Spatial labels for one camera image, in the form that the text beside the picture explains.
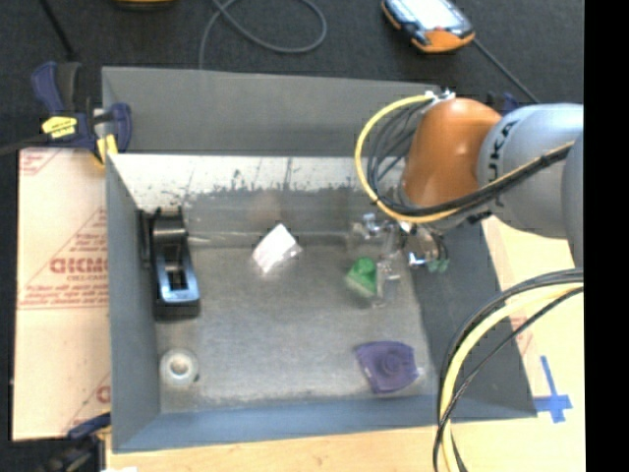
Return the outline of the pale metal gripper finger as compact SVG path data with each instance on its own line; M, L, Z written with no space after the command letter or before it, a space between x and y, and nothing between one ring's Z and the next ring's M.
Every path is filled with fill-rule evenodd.
M376 300L377 307L392 304L398 294L402 281L401 269L392 260L379 260L376 264Z
M349 252L357 257L386 259L393 253L393 224L366 213L354 222L349 235Z

